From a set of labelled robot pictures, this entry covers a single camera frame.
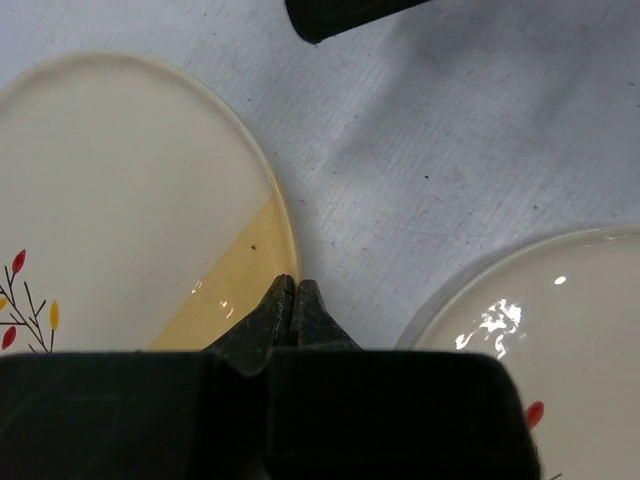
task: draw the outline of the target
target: red leaf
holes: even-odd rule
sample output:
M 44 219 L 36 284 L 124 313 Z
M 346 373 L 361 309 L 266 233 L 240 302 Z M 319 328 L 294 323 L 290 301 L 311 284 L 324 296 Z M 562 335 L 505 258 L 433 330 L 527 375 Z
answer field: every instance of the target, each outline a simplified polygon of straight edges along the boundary
M 527 410 L 527 424 L 529 425 L 529 429 L 532 429 L 536 425 L 538 425 L 540 423 L 540 420 L 542 420 L 543 416 L 544 416 L 544 403 L 533 402 L 533 404 Z
M 4 336 L 2 337 L 2 349 L 6 350 L 11 346 L 11 344 L 16 339 L 16 327 L 10 327 L 9 330 L 4 332 Z
M 18 255 L 16 255 L 16 258 L 13 259 L 13 263 L 11 264 L 11 270 L 13 270 L 13 273 L 18 273 L 20 270 L 22 270 L 26 258 L 26 250 L 22 250 Z

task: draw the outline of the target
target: black handle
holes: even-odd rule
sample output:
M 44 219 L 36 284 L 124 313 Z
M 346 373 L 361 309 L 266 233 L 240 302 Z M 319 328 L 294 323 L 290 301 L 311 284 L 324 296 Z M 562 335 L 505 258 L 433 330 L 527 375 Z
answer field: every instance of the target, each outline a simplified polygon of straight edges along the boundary
M 429 0 L 285 0 L 293 28 L 309 43 Z

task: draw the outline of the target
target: plate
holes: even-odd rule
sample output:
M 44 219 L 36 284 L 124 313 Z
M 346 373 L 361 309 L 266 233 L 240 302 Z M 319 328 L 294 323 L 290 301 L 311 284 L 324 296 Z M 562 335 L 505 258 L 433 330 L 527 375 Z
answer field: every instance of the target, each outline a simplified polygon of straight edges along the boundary
M 196 350 L 300 261 L 231 109 L 164 62 L 81 52 L 0 93 L 2 353 Z
M 639 286 L 640 226 L 552 238 L 467 284 L 415 348 L 481 352 L 506 366 L 544 479 L 634 478 Z

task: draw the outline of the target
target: black object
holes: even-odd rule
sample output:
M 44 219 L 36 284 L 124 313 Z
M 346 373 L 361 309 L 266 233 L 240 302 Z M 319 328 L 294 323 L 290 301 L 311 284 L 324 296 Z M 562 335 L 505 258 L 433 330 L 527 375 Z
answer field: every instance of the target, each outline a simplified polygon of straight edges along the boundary
M 322 40 L 429 0 L 285 0 L 291 23 L 307 42 Z
M 203 352 L 0 359 L 0 478 L 537 480 L 516 389 L 480 355 L 364 352 L 278 277 Z

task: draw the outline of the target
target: gray surface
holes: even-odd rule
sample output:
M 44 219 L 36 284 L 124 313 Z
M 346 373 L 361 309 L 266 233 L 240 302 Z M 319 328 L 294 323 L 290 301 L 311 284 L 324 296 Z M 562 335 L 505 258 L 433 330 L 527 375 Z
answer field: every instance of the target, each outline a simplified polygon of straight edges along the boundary
M 438 0 L 316 48 L 283 0 L 2 0 L 0 85 L 96 47 L 200 78 L 273 159 L 332 314 L 391 347 L 488 254 L 640 222 L 639 25 L 637 0 Z

